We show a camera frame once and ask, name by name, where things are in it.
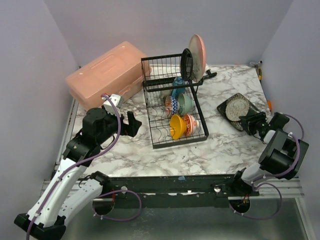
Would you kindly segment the speckled white plate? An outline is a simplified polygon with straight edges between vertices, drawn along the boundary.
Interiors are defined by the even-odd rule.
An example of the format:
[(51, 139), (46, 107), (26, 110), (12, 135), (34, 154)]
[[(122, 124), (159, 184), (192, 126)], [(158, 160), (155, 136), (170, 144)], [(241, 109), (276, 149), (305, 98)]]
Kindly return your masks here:
[(250, 109), (249, 101), (242, 96), (237, 96), (226, 103), (225, 114), (232, 122), (240, 121), (240, 117), (246, 116)]

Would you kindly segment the blue patterned bowl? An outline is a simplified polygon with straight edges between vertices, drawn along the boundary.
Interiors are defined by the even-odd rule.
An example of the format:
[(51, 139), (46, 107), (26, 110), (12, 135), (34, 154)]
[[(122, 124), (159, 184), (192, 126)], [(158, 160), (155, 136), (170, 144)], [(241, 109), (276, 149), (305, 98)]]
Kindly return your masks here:
[(172, 115), (176, 114), (180, 108), (180, 104), (175, 97), (167, 96), (165, 99), (165, 112), (168, 118), (171, 118)]

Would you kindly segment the grey ceramic mug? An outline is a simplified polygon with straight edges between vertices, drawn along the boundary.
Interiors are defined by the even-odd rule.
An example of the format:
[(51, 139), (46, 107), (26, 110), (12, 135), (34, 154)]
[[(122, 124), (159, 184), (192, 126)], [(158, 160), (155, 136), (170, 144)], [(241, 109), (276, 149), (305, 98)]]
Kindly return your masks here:
[(160, 91), (160, 100), (164, 103), (166, 101), (166, 97), (167, 96), (171, 96), (172, 94), (172, 90), (171, 89), (167, 89), (167, 90), (161, 90)]

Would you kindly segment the yellow bowl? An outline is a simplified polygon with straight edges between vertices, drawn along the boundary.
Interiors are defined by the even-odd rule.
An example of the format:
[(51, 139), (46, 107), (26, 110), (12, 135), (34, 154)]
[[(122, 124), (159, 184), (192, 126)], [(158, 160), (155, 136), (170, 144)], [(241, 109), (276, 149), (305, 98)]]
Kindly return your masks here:
[(174, 140), (178, 140), (187, 130), (185, 121), (177, 114), (170, 119), (170, 135)]

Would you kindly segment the mint green bowl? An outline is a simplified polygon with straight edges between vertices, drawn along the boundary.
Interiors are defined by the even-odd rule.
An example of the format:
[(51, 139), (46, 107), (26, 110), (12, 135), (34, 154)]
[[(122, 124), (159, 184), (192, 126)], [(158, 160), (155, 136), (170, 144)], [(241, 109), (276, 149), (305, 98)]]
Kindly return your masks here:
[(194, 107), (195, 107), (194, 101), (192, 100), (191, 97), (189, 97), (185, 93), (180, 93), (178, 95), (177, 101), (179, 103), (178, 113), (180, 116), (189, 114), (194, 110)]

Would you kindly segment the orange floral bowl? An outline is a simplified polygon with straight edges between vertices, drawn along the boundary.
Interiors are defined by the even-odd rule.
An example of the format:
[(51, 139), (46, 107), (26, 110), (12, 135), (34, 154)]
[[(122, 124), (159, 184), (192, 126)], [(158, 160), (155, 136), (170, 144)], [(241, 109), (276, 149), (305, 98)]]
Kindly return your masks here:
[(182, 118), (186, 124), (185, 136), (192, 136), (196, 130), (200, 127), (200, 123), (191, 114), (185, 114)]

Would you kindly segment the blue floral mug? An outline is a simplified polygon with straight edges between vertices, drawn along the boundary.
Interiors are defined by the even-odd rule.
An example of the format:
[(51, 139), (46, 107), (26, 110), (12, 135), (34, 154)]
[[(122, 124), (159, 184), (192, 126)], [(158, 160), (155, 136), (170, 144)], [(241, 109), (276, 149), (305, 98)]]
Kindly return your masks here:
[(171, 96), (174, 98), (177, 98), (179, 94), (183, 94), (185, 92), (185, 81), (181, 76), (175, 77), (172, 86), (174, 87), (174, 89), (171, 92)]

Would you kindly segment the black round plate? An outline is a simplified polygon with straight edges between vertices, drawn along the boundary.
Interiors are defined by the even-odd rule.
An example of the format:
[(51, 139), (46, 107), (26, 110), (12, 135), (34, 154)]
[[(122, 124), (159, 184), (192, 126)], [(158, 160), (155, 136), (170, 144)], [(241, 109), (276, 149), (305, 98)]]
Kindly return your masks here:
[(191, 80), (191, 75), (193, 72), (193, 57), (192, 53), (188, 48), (185, 48), (182, 52), (180, 59), (180, 73), (181, 77), (185, 81)]

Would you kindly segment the pink and cream plate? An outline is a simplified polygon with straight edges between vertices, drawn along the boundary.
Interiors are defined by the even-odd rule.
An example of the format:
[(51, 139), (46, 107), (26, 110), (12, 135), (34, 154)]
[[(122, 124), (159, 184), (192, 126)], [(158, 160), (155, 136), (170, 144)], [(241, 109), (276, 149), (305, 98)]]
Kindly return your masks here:
[(194, 34), (189, 41), (188, 49), (193, 61), (192, 80), (199, 82), (205, 73), (207, 64), (206, 48), (202, 37)]

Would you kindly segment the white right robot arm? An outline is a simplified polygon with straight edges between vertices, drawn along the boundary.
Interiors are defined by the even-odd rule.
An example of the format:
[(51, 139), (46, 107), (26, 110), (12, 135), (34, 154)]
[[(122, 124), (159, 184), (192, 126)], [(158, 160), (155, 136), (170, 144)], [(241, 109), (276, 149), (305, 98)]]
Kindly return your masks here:
[[(232, 191), (251, 194), (268, 179), (290, 180), (295, 177), (310, 146), (304, 141), (304, 128), (298, 119), (280, 112), (276, 112), (270, 122), (267, 122), (264, 112), (240, 116), (239, 119), (245, 132), (253, 137), (258, 135), (266, 147), (257, 163), (235, 173), (231, 184)], [(301, 138), (283, 130), (291, 119), (300, 126)]]

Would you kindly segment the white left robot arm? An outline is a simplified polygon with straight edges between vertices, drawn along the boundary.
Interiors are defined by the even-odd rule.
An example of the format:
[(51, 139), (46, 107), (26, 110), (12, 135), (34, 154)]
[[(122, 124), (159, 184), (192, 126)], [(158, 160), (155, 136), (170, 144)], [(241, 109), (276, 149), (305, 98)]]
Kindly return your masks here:
[(112, 107), (91, 108), (82, 119), (82, 127), (66, 145), (60, 165), (44, 193), (27, 212), (20, 213), (14, 223), (26, 232), (26, 238), (60, 240), (70, 220), (90, 201), (106, 197), (114, 205), (116, 194), (127, 193), (116, 187), (110, 177), (96, 171), (72, 196), (70, 191), (91, 162), (109, 151), (120, 136), (134, 137), (141, 121), (131, 111), (124, 116)]

